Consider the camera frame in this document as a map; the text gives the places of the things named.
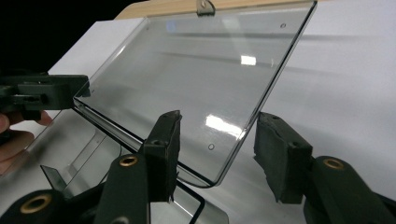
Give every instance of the brass grommet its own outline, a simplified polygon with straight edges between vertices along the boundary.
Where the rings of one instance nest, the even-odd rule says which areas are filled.
[[[323,161],[323,163],[335,170],[343,170],[344,169],[344,164],[338,160],[335,160],[335,159],[326,159]]]
[[[121,166],[132,166],[132,165],[135,165],[136,163],[137,163],[136,156],[129,156],[129,157],[122,158],[122,160],[120,160]]]
[[[41,194],[35,196],[33,199],[30,199],[21,206],[21,213],[32,214],[38,212],[49,205],[51,199],[52,196],[50,194]]]

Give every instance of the wooden edge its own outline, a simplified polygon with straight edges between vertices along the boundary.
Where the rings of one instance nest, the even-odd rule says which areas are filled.
[[[310,0],[211,0],[217,9],[309,1]],[[193,12],[196,12],[195,0],[150,0],[129,5],[115,18],[115,20]]]

